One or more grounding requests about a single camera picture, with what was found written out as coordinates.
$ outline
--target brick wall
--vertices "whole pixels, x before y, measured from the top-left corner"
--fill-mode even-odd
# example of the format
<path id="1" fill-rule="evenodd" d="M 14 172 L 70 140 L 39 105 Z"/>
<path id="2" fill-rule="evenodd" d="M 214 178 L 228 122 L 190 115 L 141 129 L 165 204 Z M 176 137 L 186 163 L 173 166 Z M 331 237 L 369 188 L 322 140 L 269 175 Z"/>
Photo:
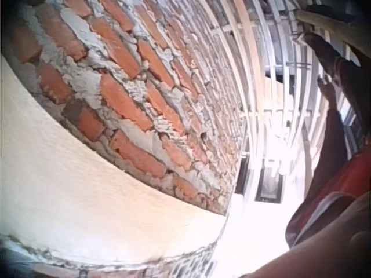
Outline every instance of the brick wall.
<path id="1" fill-rule="evenodd" d="M 245 124 L 198 1 L 27 0 L 17 10 L 2 53 L 61 125 L 149 186 L 225 214 Z"/>

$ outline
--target person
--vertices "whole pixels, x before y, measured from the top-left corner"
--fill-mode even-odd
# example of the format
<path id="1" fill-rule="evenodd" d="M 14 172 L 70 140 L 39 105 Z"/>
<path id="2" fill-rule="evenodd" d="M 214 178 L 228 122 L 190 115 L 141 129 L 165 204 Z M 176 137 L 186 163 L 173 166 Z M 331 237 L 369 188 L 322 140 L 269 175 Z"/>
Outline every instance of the person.
<path id="1" fill-rule="evenodd" d="M 329 103 L 323 147 L 307 197 L 286 228 L 290 251 L 242 277 L 371 277 L 370 72 L 343 59 L 317 34 L 301 37 L 331 76 L 318 78 Z M 334 84 L 367 138 L 349 161 Z"/>

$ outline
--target person's arm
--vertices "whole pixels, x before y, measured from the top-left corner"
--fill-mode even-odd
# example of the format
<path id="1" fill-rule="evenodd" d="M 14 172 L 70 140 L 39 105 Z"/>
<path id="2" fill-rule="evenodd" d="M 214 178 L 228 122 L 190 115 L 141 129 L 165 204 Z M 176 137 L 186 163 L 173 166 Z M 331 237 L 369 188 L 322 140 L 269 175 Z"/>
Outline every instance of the person's arm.
<path id="1" fill-rule="evenodd" d="M 337 110 L 336 91 L 328 76 L 318 78 L 318 87 L 329 103 L 325 138 L 307 198 L 315 197 L 347 161 L 344 127 Z"/>
<path id="2" fill-rule="evenodd" d="M 370 192 L 358 198 L 337 220 L 248 278 L 348 278 L 364 271 L 371 258 Z"/>

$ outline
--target white plastered ledge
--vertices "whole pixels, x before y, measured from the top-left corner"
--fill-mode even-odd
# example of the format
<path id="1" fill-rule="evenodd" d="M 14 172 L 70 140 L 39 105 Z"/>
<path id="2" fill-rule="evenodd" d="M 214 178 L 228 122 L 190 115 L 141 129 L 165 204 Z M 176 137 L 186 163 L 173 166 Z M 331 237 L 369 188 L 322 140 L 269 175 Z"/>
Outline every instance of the white plastered ledge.
<path id="1" fill-rule="evenodd" d="M 0 232 L 85 264 L 139 264 L 217 240 L 225 217 L 154 190 L 66 131 L 1 58 Z"/>

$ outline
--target wall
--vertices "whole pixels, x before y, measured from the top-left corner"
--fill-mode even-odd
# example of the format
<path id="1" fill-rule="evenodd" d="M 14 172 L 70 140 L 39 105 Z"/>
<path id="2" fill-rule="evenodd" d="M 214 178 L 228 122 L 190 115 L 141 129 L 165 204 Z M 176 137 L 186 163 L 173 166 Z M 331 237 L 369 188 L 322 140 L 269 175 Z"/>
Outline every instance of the wall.
<path id="1" fill-rule="evenodd" d="M 41 261 L 69 261 L 66 267 L 138 268 L 217 240 L 225 217 L 156 191 L 104 160 L 1 63 L 3 235 Z"/>
<path id="2" fill-rule="evenodd" d="M 2 53 L 37 102 L 116 167 L 225 215 L 245 124 L 198 1 L 26 2 Z"/>

